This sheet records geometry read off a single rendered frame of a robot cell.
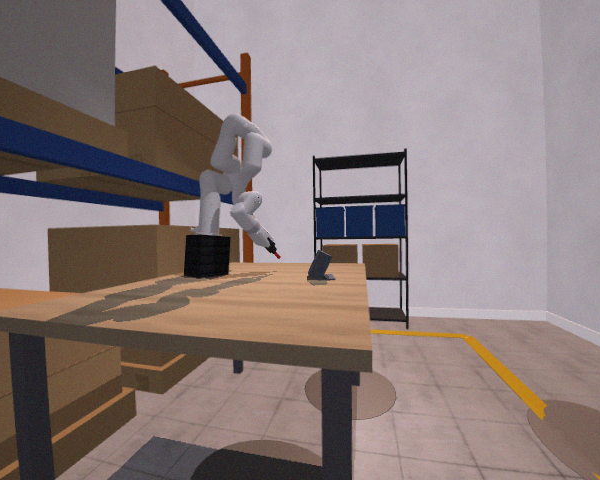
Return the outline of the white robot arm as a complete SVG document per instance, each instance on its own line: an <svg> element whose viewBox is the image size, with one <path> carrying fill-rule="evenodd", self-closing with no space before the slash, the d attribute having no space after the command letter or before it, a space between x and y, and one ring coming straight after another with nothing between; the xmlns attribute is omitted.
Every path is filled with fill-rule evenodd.
<svg viewBox="0 0 600 480"><path fill-rule="evenodd" d="M233 155L235 135L245 138L242 168L239 158ZM230 215L247 234L258 231L261 224L253 212L261 205L262 195L256 191L246 192L246 187L261 171L262 158L269 157L271 152L270 141L256 125L239 114L227 116L210 160L210 164L223 171L223 175L212 170L201 173L199 226L190 231L196 232L195 235L222 236L219 234L220 194L226 195L231 191L234 206Z"/></svg>

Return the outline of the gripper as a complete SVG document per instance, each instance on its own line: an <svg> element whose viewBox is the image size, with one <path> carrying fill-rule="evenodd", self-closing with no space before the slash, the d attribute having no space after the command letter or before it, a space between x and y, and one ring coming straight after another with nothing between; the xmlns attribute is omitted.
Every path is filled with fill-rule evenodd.
<svg viewBox="0 0 600 480"><path fill-rule="evenodd" d="M269 253L274 254L276 252L277 248L273 242L274 239L261 225L258 231L248 235L256 245L265 247Z"/></svg>

